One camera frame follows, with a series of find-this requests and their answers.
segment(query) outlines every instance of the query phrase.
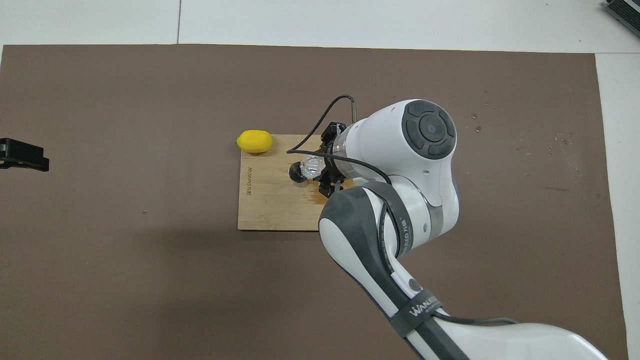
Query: wooden cutting board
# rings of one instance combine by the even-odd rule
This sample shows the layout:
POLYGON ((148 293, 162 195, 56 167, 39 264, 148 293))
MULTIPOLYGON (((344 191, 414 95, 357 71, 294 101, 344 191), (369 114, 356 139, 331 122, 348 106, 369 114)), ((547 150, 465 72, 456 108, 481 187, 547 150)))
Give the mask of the wooden cutting board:
MULTIPOLYGON (((317 231, 327 198, 318 192, 317 182, 300 187, 289 179, 291 164, 307 156, 286 152, 305 135, 272 136, 273 146, 267 152, 241 151, 238 229, 317 231)), ((313 135, 300 149, 315 151, 320 143, 320 135, 313 135)), ((347 181, 345 187, 351 186, 347 181)))

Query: wet stain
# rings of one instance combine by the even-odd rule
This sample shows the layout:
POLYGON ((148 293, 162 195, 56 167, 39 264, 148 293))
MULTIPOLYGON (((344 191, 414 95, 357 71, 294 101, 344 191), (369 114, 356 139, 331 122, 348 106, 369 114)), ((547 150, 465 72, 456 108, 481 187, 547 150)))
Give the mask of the wet stain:
POLYGON ((326 201, 328 200, 326 197, 324 197, 323 194, 319 192, 311 195, 309 199, 316 205, 325 205, 326 201))
POLYGON ((542 189, 544 190, 555 190, 557 192, 567 192, 569 191, 569 189, 566 188, 556 188, 554 186, 541 186, 542 189))
POLYGON ((556 140, 562 141, 565 145, 571 145, 571 136, 573 133, 569 133, 569 135, 565 136, 563 133, 556 134, 556 140))

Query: yellow lemon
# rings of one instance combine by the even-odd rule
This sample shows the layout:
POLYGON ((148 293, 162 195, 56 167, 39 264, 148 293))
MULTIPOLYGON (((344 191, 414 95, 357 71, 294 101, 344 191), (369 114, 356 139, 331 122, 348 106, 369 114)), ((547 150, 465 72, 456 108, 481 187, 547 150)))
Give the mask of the yellow lemon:
POLYGON ((265 152, 273 145, 273 138, 265 130, 246 130, 238 136, 236 144, 246 152, 265 152))

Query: white table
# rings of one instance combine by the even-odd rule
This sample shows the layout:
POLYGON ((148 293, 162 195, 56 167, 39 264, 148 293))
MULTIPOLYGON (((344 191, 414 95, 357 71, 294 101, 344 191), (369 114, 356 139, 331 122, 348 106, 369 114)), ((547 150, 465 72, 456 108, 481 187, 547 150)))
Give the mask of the white table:
POLYGON ((640 359, 640 38, 606 14, 602 2, 2 0, 0 44, 595 53, 628 351, 640 359))

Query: brown mat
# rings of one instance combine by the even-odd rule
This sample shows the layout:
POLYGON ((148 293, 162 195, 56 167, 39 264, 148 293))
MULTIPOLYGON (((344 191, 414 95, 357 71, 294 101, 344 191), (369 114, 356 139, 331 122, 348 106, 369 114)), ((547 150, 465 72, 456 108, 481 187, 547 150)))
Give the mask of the brown mat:
POLYGON ((51 171, 0 170, 0 357, 412 358, 317 233, 236 229, 236 136, 342 93, 456 123, 460 220, 404 260, 448 312, 627 357, 592 54, 230 45, 5 47, 0 136, 51 171))

